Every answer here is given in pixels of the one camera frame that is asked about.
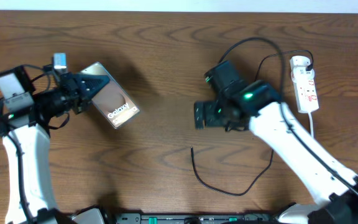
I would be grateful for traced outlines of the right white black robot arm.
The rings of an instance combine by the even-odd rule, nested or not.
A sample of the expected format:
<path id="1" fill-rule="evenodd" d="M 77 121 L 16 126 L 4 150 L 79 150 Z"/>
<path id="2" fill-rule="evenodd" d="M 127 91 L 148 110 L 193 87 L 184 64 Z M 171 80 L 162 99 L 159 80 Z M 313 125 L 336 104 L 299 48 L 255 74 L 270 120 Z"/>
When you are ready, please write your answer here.
<path id="1" fill-rule="evenodd" d="M 248 84 L 228 60 L 206 72 L 204 79 L 217 98 L 195 103 L 197 127 L 244 126 L 270 146 L 312 196 L 312 205 L 291 205 L 276 222 L 358 223 L 358 175 L 311 136 L 278 91 L 263 80 Z"/>

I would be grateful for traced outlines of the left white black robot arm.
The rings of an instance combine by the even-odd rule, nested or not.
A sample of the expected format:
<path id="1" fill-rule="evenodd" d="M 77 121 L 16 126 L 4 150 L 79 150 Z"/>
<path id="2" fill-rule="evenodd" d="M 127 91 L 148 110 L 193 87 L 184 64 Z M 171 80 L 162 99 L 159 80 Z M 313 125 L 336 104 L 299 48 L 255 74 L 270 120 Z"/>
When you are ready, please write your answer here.
<path id="1" fill-rule="evenodd" d="M 0 72 L 0 137 L 9 162 L 6 223 L 110 223 L 94 205 L 63 213 L 55 201 L 50 176 L 50 130 L 53 117 L 78 114 L 110 81 L 107 75 L 71 72 L 56 75 L 56 87 L 35 92 L 25 67 Z"/>

